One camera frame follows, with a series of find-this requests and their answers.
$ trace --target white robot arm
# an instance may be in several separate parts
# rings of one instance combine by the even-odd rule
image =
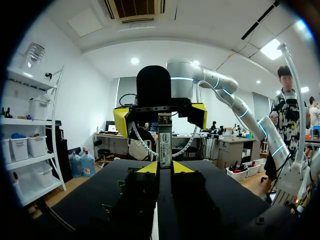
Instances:
[[[214,70],[194,65],[186,60],[171,59],[167,62],[166,69],[172,80],[192,80],[197,86],[206,83],[205,87],[212,88],[217,98],[228,105],[246,124],[258,142],[267,137],[269,151],[278,170],[277,195],[273,204],[293,202],[296,196],[298,200],[301,199],[306,186],[312,181],[310,176],[314,181],[319,174],[320,150],[314,154],[310,167],[306,162],[303,166],[301,162],[289,159],[290,152],[270,118],[265,116],[257,122],[246,103],[234,95],[239,85],[232,77],[221,75]]]
[[[188,61],[171,59],[167,62],[166,69],[172,79],[188,78],[196,84],[200,81],[208,83],[207,85],[214,90],[217,98],[227,104],[246,124],[257,141],[260,142],[265,137],[268,138],[269,150],[274,158],[276,168],[279,169],[285,163],[290,153],[277,129],[268,116],[257,122],[247,104],[234,95],[239,86],[236,80]]]

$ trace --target computer monitor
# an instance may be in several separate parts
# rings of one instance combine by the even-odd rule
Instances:
[[[148,131],[158,133],[158,122],[157,121],[149,122]]]
[[[105,121],[105,131],[109,131],[109,125],[115,126],[115,121]]]

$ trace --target white storage bin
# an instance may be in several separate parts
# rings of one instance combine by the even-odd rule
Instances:
[[[27,137],[10,138],[13,149],[14,158],[16,161],[21,161],[29,158],[27,148]]]
[[[265,171],[265,165],[266,165],[267,159],[265,159],[265,158],[260,158],[260,159],[255,160],[255,161],[260,163],[260,167],[259,167],[259,169],[258,169],[258,173],[264,172],[264,171]]]
[[[11,163],[11,154],[10,154],[10,146],[9,146],[9,138],[8,139],[3,139],[1,141],[2,145],[2,152],[3,152],[3,157],[4,157],[4,162],[5,164]]]
[[[50,102],[41,99],[29,101],[29,115],[33,120],[47,120]]]
[[[39,181],[42,187],[47,188],[54,183],[54,177],[52,176],[52,167],[44,161],[33,164],[32,170],[35,178]]]
[[[243,148],[242,152],[244,152],[245,155],[250,155],[251,154],[251,149]]]
[[[47,154],[47,136],[28,137],[28,152],[34,157]]]
[[[252,164],[252,161],[244,163],[245,166],[249,166],[251,164]],[[252,176],[256,175],[258,170],[259,170],[259,167],[260,167],[260,162],[255,161],[254,167],[248,167],[248,172],[247,172],[247,175],[245,177],[249,178],[249,177],[252,177]]]
[[[237,182],[241,182],[241,181],[245,180],[246,175],[247,175],[247,171],[233,173],[232,171],[229,170],[229,168],[226,168],[226,174],[229,175],[230,177],[232,177]]]

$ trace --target shelving unit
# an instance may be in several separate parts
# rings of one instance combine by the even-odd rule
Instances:
[[[29,154],[29,158],[28,159],[22,160],[22,161],[16,161],[15,157],[12,155],[11,156],[11,163],[6,164],[5,166],[6,166],[6,169],[9,171],[9,170],[21,168],[21,167],[24,167],[24,166],[27,166],[27,165],[30,165],[30,164],[35,164],[35,163],[38,163],[38,162],[42,162],[42,161],[47,160],[47,159],[52,159],[54,157],[55,157],[54,153],[48,153],[46,155],[38,156],[38,157],[33,157],[33,156],[31,156]]]
[[[19,181],[19,186],[23,194],[23,200],[21,201],[21,204],[23,206],[28,205],[29,203],[32,203],[34,200],[37,200],[61,185],[62,181],[55,177],[53,177],[53,184],[46,188],[42,187],[35,179],[22,179]]]
[[[14,156],[12,155],[11,163],[6,164],[6,169],[12,172],[14,169],[18,169],[18,168],[25,167],[38,162],[50,160],[53,165],[53,168],[56,170],[59,176],[59,179],[53,177],[53,184],[48,187],[42,187],[34,177],[30,179],[19,178],[19,186],[23,194],[23,200],[21,200],[21,204],[23,206],[35,201],[36,199],[42,197],[43,195],[47,194],[48,192],[54,190],[59,186],[62,186],[64,190],[67,190],[64,180],[62,178],[62,174],[59,166],[59,161],[57,156],[57,145],[56,145],[56,125],[53,124],[56,122],[56,102],[57,102],[59,86],[62,80],[63,72],[64,72],[64,67],[62,67],[62,69],[59,70],[58,72],[54,73],[54,74],[59,74],[59,78],[56,84],[54,84],[48,80],[37,79],[35,76],[27,72],[24,72],[17,67],[7,68],[7,75],[9,80],[17,84],[22,84],[30,88],[44,91],[45,93],[47,93],[48,90],[52,90],[51,94],[54,95],[53,104],[52,104],[52,121],[0,118],[0,124],[2,125],[3,128],[9,125],[42,126],[42,130],[43,130],[42,132],[45,133],[44,131],[45,126],[52,126],[53,153],[47,153],[46,155],[38,156],[38,157],[33,157],[29,154],[28,159],[21,160],[21,161],[16,161]]]
[[[27,119],[17,119],[17,118],[1,118],[1,125],[52,125],[52,121],[41,121],[41,120],[27,120]]]
[[[48,91],[50,89],[56,89],[57,85],[47,80],[37,79],[35,76],[23,71],[18,67],[7,68],[8,79],[15,83],[22,84],[34,89],[42,91]]]

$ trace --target person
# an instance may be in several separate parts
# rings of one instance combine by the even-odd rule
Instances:
[[[312,96],[310,102],[310,125],[311,127],[320,125],[320,106],[316,103],[315,98]]]
[[[276,126],[278,133],[283,139],[285,145],[288,147],[293,159],[298,150],[299,145],[299,106],[298,103],[288,104],[285,100],[285,93],[294,93],[293,89],[293,79],[288,66],[280,66],[277,71],[279,81],[282,85],[282,89],[279,95],[277,95],[273,102],[270,111],[270,119]],[[278,117],[273,117],[272,112],[277,112]],[[309,128],[310,125],[310,114],[306,114],[306,127]],[[270,189],[271,183],[277,178],[277,169],[275,161],[269,152],[267,156],[266,163],[264,165],[265,174],[267,179],[264,185],[260,189],[259,196],[263,197]]]
[[[309,107],[309,112],[310,112],[310,127],[313,128],[313,126],[318,126],[320,125],[320,107],[315,101],[315,98],[313,96],[310,97],[309,99],[310,102],[310,107]],[[318,129],[311,129],[309,132],[310,135],[314,136],[319,136],[319,130]],[[305,150],[305,155],[308,158],[311,158],[313,155],[313,149],[311,146],[308,146],[307,149]]]
[[[155,135],[155,136],[152,136],[150,132],[147,131],[148,129],[148,123],[146,122],[142,122],[140,121],[138,123],[138,128],[137,128],[137,131],[141,137],[141,139],[143,141],[151,141],[151,148],[152,148],[152,151],[156,151],[156,142],[157,142],[157,138],[158,138],[158,135]],[[138,140],[138,137],[135,133],[135,131],[132,129],[130,134],[129,134],[129,139],[133,139],[133,140]]]

